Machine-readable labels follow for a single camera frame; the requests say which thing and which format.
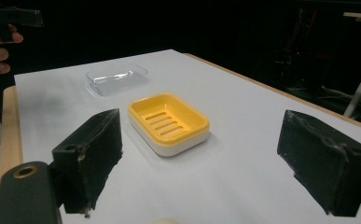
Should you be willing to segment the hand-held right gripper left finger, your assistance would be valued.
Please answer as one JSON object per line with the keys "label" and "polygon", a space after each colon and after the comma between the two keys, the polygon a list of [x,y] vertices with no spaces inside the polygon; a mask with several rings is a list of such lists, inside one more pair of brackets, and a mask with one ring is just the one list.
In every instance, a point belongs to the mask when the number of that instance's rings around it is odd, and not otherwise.
{"label": "hand-held right gripper left finger", "polygon": [[68,214],[87,215],[122,158],[117,108],[93,115],[52,150],[57,200]]}

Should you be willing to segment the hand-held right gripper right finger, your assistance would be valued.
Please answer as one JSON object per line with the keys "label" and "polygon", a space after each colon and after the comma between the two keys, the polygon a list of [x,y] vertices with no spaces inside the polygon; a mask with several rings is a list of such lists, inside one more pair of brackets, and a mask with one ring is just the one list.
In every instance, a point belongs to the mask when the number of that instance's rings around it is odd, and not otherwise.
{"label": "hand-held right gripper right finger", "polygon": [[327,214],[357,214],[361,206],[361,143],[320,119],[287,110],[277,154]]}

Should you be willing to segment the yellow and white soap dish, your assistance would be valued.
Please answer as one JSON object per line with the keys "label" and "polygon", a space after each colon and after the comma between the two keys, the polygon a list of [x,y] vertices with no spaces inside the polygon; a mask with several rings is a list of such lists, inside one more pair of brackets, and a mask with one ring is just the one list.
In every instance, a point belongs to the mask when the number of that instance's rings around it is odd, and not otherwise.
{"label": "yellow and white soap dish", "polygon": [[188,150],[209,135],[208,118],[172,93],[159,93],[131,102],[128,117],[132,127],[162,157]]}

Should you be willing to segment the clear plastic lid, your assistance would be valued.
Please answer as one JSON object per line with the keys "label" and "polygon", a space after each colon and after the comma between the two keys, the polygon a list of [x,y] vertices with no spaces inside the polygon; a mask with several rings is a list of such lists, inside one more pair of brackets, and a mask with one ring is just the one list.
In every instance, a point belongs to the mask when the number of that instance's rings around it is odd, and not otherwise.
{"label": "clear plastic lid", "polygon": [[124,92],[149,83],[145,68],[134,64],[119,64],[86,74],[90,87],[99,95],[107,96]]}

